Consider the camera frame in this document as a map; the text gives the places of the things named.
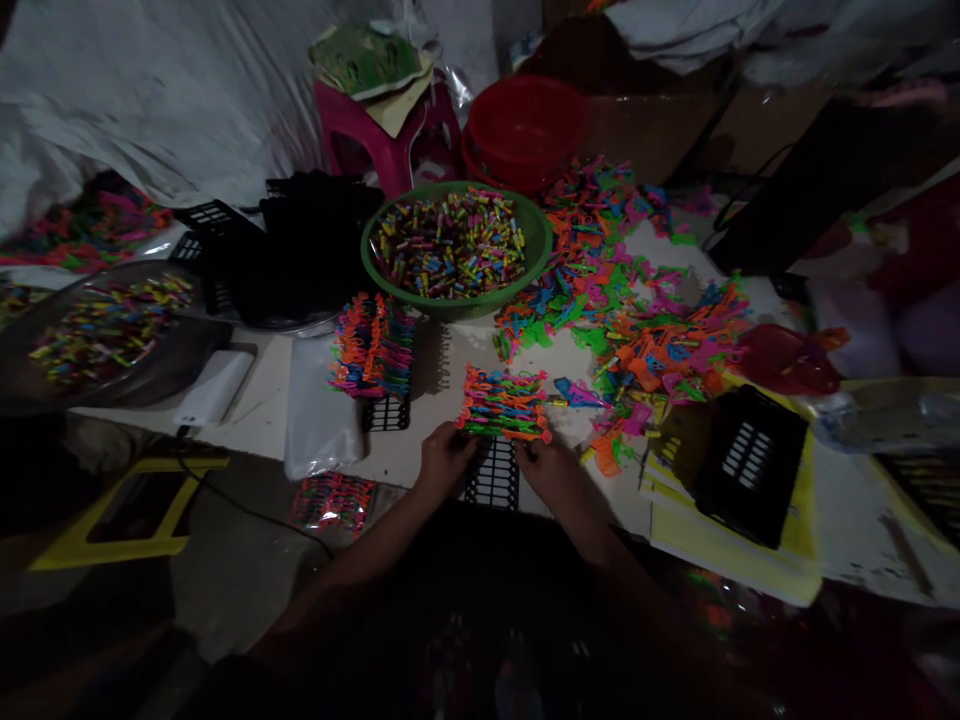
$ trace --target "pink plastic stool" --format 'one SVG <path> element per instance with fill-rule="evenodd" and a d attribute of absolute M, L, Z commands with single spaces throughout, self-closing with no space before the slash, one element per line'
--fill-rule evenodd
<path fill-rule="evenodd" d="M 434 69 L 433 80 L 410 111 L 396 140 L 367 115 L 363 105 L 347 95 L 319 80 L 314 83 L 313 90 L 320 109 L 323 151 L 330 158 L 330 173 L 343 174 L 334 134 L 353 138 L 370 154 L 387 200 L 413 189 L 410 149 L 423 130 L 442 125 L 449 136 L 451 151 L 460 146 L 460 124 L 450 102 L 447 79 L 439 70 Z"/>

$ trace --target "cable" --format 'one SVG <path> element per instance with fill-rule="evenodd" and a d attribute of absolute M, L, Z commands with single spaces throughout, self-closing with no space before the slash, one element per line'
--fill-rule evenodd
<path fill-rule="evenodd" d="M 743 195 L 743 191 L 746 190 L 746 189 L 747 189 L 748 187 L 750 187 L 751 185 L 754 185 L 754 184 L 756 184 L 756 183 L 758 183 L 758 182 L 761 182 L 761 181 L 766 180 L 766 178 L 763 177 L 763 171 L 766 170 L 767 167 L 769 167 L 770 163 L 772 163 L 774 160 L 776 160 L 778 157 L 780 157 L 780 155 L 781 155 L 784 151 L 789 150 L 789 149 L 792 148 L 794 145 L 796 145 L 796 143 L 787 143 L 787 144 L 784 145 L 782 148 L 780 148 L 779 150 L 777 150 L 773 155 L 771 155 L 769 158 L 767 158 L 767 161 L 766 161 L 763 165 L 760 166 L 760 169 L 757 170 L 757 171 L 753 174 L 753 176 L 752 176 L 749 180 L 747 180 L 746 183 L 744 183 L 743 187 L 741 187 L 739 190 L 737 190 L 736 194 L 735 194 L 733 197 L 731 197 L 730 200 L 727 201 L 727 204 L 723 206 L 723 208 L 720 210 L 720 212 L 717 213 L 717 217 L 714 218 L 714 220 L 713 220 L 713 229 L 714 229 L 714 231 L 720 232 L 721 230 L 726 230 L 727 225 L 730 224 L 730 220 L 727 220 L 727 213 L 730 212 L 730 208 L 733 207 L 733 204 L 734 204 L 737 200 L 740 199 L 740 196 L 741 196 L 741 195 Z"/>
<path fill-rule="evenodd" d="M 270 523 L 271 525 L 277 525 L 277 526 L 279 526 L 279 527 L 286 528 L 287 530 L 290 530 L 291 532 L 297 533 L 297 535 L 302 535 L 303 537 L 307 538 L 308 540 L 313 540 L 315 543 L 317 543 L 320 547 L 323 548 L 323 551 L 327 554 L 327 558 L 328 558 L 329 560 L 333 560 L 333 553 L 330 552 L 330 548 L 327 547 L 327 544 L 326 544 L 323 540 L 321 540 L 320 538 L 316 537 L 315 535 L 311 535 L 311 534 L 308 533 L 308 532 L 304 532 L 304 531 L 301 530 L 300 528 L 296 528 L 296 527 L 294 527 L 293 525 L 288 525 L 287 523 L 283 522 L 282 520 L 277 520 L 276 518 L 272 518 L 272 517 L 270 517 L 269 515 L 264 515 L 263 513 L 257 512 L 256 510 L 251 510 L 250 508 L 248 508 L 248 507 L 246 507 L 246 506 L 244 506 L 244 505 L 241 505 L 239 502 L 237 502 L 237 501 L 234 500 L 232 497 L 230 497 L 230 496 L 227 495 L 225 492 L 223 492 L 223 490 L 221 490 L 220 488 L 212 485 L 209 480 L 207 480 L 206 478 L 200 477 L 200 476 L 197 475 L 195 472 L 193 472 L 193 470 L 191 470 L 189 467 L 187 467 L 187 463 L 186 463 L 186 460 L 185 460 L 184 455 L 183 455 L 183 443 L 182 443 L 182 441 L 183 441 L 183 437 L 187 434 L 187 432 L 189 432 L 189 430 L 190 430 L 189 427 L 187 427 L 186 425 L 182 425 L 182 426 L 180 427 L 180 430 L 177 431 L 177 439 L 181 441 L 181 446 L 180 446 L 177 450 L 175 450 L 174 452 L 175 452 L 175 455 L 176 455 L 176 457 L 177 457 L 177 462 L 180 463 L 180 467 L 183 468 L 183 471 L 184 471 L 187 475 L 189 475 L 189 476 L 192 477 L 194 480 L 196 480 L 196 481 L 200 484 L 200 487 L 201 487 L 201 488 L 206 488 L 207 490 L 209 490 L 210 492 L 212 492 L 214 495 L 217 495 L 217 496 L 219 496 L 220 498 L 226 500 L 228 503 L 230 503 L 231 505 L 233 505 L 237 510 L 239 510 L 239 511 L 242 512 L 242 513 L 246 513 L 247 515 L 252 515 L 252 516 L 255 517 L 255 518 L 260 518 L 261 520 L 263 520 L 263 521 L 265 521 L 265 522 L 268 522 L 268 523 Z"/>

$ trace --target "pile of plastic toys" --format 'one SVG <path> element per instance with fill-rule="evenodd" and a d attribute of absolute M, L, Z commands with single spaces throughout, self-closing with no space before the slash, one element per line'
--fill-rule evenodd
<path fill-rule="evenodd" d="M 691 204 L 702 214 L 706 202 Z M 498 314 L 494 345 L 509 363 L 522 348 L 550 347 L 551 338 L 570 327 L 577 344 L 592 350 L 595 394 L 585 385 L 566 386 L 563 394 L 575 407 L 606 409 L 594 423 L 592 449 L 601 471 L 615 475 L 620 455 L 632 452 L 624 435 L 656 432 L 667 405 L 703 402 L 722 391 L 720 374 L 739 359 L 736 338 L 749 327 L 749 303 L 734 277 L 722 287 L 711 283 L 696 304 L 685 304 L 679 294 L 685 268 L 655 269 L 626 252 L 622 238 L 644 219 L 660 237 L 676 240 L 689 232 L 674 227 L 661 189 L 634 186 L 628 165 L 575 162 L 543 204 L 554 252 L 538 283 Z M 652 300 L 631 289 L 637 280 Z M 584 400 L 585 393 L 596 401 Z"/>
<path fill-rule="evenodd" d="M 116 173 L 97 176 L 69 208 L 55 205 L 0 252 L 0 266 L 54 265 L 93 273 L 131 260 L 133 251 L 173 223 Z"/>

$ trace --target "table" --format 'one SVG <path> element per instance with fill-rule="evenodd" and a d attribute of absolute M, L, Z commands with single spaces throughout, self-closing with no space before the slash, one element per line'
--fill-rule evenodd
<path fill-rule="evenodd" d="M 697 281 L 706 283 L 710 279 L 723 279 L 701 250 L 674 246 L 666 239 L 655 237 L 649 223 L 643 223 L 626 243 L 628 252 L 644 255 L 654 265 L 689 268 L 695 279 L 688 287 L 681 288 L 681 294 L 696 292 Z M 745 278 L 741 287 L 750 297 L 756 322 L 794 325 L 769 280 Z M 492 316 L 448 325 L 429 320 L 421 324 L 409 429 L 371 433 L 369 453 L 347 471 L 372 480 L 411 487 L 420 466 L 420 441 L 438 424 L 454 419 L 460 411 L 466 363 L 469 361 L 487 370 L 506 367 L 497 360 L 490 341 L 493 332 Z M 238 331 L 234 334 L 234 342 L 256 345 L 257 359 L 226 422 L 201 429 L 196 438 L 230 450 L 282 460 L 292 340 Z M 554 338 L 552 348 L 526 349 L 510 368 L 512 371 L 543 369 L 551 378 L 577 380 L 589 377 L 590 366 L 590 353 L 577 348 L 570 333 L 564 331 Z M 316 392 L 318 400 L 322 399 L 322 391 L 316 389 Z M 176 431 L 173 413 L 178 404 L 179 397 L 174 397 L 154 407 L 138 410 L 84 408 L 78 412 L 172 434 Z M 551 407 L 547 412 L 554 433 L 575 446 L 591 433 L 590 419 L 596 411 Z M 632 444 L 639 457 L 644 441 L 640 439 Z M 648 537 L 651 503 L 637 492 L 638 463 L 625 461 L 623 473 L 614 478 L 603 477 L 593 462 L 587 463 L 586 467 L 609 505 L 612 518 L 624 529 Z M 869 460 L 818 446 L 815 467 L 821 572 L 825 578 L 853 583 L 900 600 L 960 608 L 960 554 L 945 551 L 904 523 L 904 533 L 934 585 L 933 598 L 920 592 L 889 532 L 879 520 L 894 511 L 887 490 L 873 472 Z M 549 514 L 523 481 L 519 505 L 524 512 Z"/>

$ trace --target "cardboard box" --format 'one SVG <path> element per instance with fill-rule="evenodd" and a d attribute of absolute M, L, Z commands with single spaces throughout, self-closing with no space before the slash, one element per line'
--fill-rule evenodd
<path fill-rule="evenodd" d="M 698 153 L 696 169 L 757 173 L 781 148 L 800 139 L 833 94 L 819 84 L 784 90 L 742 84 Z M 762 175 L 773 175 L 787 155 L 782 152 Z"/>
<path fill-rule="evenodd" d="M 559 22 L 518 74 L 563 80 L 588 99 L 582 159 L 629 161 L 637 182 L 663 185 L 729 93 L 732 57 L 681 76 L 630 55 L 604 15 Z"/>
<path fill-rule="evenodd" d="M 549 31 L 561 20 L 586 15 L 590 0 L 543 0 L 543 29 Z"/>

